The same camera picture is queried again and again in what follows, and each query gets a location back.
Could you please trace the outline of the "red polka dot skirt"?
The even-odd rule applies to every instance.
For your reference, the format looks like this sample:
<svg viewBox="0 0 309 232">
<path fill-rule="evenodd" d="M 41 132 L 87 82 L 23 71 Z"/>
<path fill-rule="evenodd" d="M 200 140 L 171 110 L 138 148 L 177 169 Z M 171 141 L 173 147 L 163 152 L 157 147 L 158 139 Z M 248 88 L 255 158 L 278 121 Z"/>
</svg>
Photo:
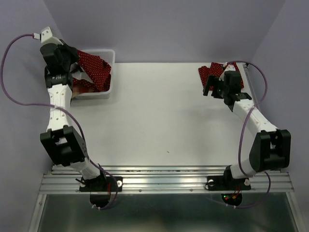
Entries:
<svg viewBox="0 0 309 232">
<path fill-rule="evenodd" d="M 220 77 L 223 73 L 223 64 L 212 62 L 210 67 L 202 66 L 198 69 L 202 86 L 205 87 L 209 75 Z"/>
<path fill-rule="evenodd" d="M 86 80 L 93 83 L 96 92 L 106 92 L 111 86 L 112 67 L 99 56 L 78 50 L 79 60 L 71 65 L 70 73 L 73 80 Z"/>
</svg>

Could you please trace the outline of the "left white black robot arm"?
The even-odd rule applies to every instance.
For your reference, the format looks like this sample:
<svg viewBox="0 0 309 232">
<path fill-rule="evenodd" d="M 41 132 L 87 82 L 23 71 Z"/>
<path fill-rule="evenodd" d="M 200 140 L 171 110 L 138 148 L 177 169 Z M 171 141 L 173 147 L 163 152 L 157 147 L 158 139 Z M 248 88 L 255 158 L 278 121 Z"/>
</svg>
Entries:
<svg viewBox="0 0 309 232">
<path fill-rule="evenodd" d="M 73 126 L 76 121 L 69 113 L 73 90 L 70 67 L 79 58 L 77 50 L 64 42 L 49 42 L 40 52 L 46 62 L 44 77 L 51 104 L 49 123 L 40 141 L 55 165 L 71 167 L 82 175 L 82 184 L 103 190 L 108 179 L 90 160 L 84 136 Z"/>
</svg>

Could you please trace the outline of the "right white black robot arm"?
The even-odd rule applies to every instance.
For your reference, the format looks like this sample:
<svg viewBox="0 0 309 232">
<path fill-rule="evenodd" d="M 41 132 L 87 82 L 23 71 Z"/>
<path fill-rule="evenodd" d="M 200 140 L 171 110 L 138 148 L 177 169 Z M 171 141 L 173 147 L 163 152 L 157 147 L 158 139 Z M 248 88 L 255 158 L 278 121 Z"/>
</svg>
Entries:
<svg viewBox="0 0 309 232">
<path fill-rule="evenodd" d="M 239 179 L 252 177 L 259 172 L 286 168 L 290 164 L 291 134 L 280 130 L 256 108 L 251 96 L 241 90 L 241 74 L 236 70 L 224 71 L 221 76 L 210 75 L 203 89 L 206 96 L 222 99 L 232 113 L 243 122 L 242 130 L 254 136 L 246 160 L 227 168 L 222 177 L 223 185 L 232 189 Z"/>
</svg>

